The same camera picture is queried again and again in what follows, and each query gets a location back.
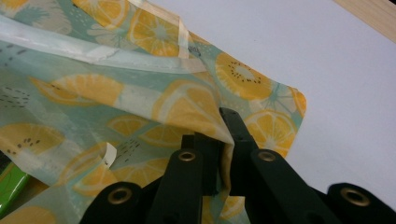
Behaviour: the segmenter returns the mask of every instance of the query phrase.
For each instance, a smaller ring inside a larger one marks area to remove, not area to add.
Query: fabric
[[[233,139],[219,108],[236,110],[260,148],[286,156],[304,117],[299,91],[146,1],[0,0],[0,12],[0,149],[49,186],[0,223],[78,223],[106,186],[160,177],[194,132],[226,146],[204,223],[247,219],[244,199],[227,196]]]

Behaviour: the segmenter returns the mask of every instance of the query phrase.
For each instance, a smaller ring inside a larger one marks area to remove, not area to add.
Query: yellow lemon pattern
[[[98,195],[102,189],[116,182],[118,182],[118,179],[101,163],[93,171],[79,180],[73,186],[73,190],[81,195],[94,197]]]
[[[73,0],[73,3],[110,30],[118,28],[129,11],[125,0]]]
[[[293,93],[293,99],[294,99],[294,102],[295,102],[295,104],[297,106],[297,111],[303,117],[304,114],[305,114],[305,110],[306,110],[305,97],[303,96],[302,93],[300,93],[296,89],[294,89],[294,88],[290,88],[290,89],[291,89],[291,92]]]
[[[122,115],[110,120],[107,127],[124,136],[129,136],[148,123],[147,119],[137,115]]]
[[[287,155],[297,132],[289,117],[273,110],[262,110],[245,119],[245,123],[259,148],[272,149],[283,157]]]
[[[46,208],[39,206],[23,207],[1,220],[2,224],[56,224],[54,214]]]
[[[222,123],[212,92],[187,80],[177,80],[168,86],[154,104],[152,117],[209,136],[216,136]]]
[[[62,90],[54,84],[30,77],[38,90],[52,102],[63,105],[97,105],[95,101],[86,99],[69,91]]]
[[[153,55],[178,55],[178,27],[143,9],[138,9],[134,14],[128,36]]]
[[[24,149],[40,154],[63,141],[62,133],[44,125],[15,123],[0,128],[0,149],[9,156],[17,156]]]
[[[221,53],[216,59],[216,74],[228,91],[243,99],[264,99],[271,94],[271,80],[268,77],[226,53]]]
[[[139,138],[155,147],[179,149],[183,134],[193,134],[193,132],[186,129],[160,124],[147,132],[142,133],[139,135]]]
[[[122,83],[98,74],[66,76],[50,84],[31,80],[49,99],[67,105],[114,105],[123,89]]]
[[[133,182],[143,188],[163,175],[168,162],[169,159],[167,158],[155,159],[122,167],[114,170],[113,174],[119,181]]]

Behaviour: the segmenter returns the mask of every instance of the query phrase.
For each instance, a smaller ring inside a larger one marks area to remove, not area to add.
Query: wooden edge
[[[396,5],[389,0],[334,0],[396,43]]]

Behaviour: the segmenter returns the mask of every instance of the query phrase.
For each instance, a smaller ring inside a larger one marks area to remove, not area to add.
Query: white table
[[[288,162],[308,185],[348,182],[396,210],[396,44],[331,0],[154,0],[187,28],[302,91]]]

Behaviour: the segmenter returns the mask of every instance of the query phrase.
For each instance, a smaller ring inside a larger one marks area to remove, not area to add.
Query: black clamp
[[[243,196],[249,220],[261,223],[394,224],[396,213],[351,184],[310,188],[276,152],[258,149],[244,122],[221,108],[235,142],[230,195]],[[183,136],[163,177],[144,188],[119,182],[95,198],[80,223],[201,223],[202,196],[217,194],[223,144],[202,134]]]

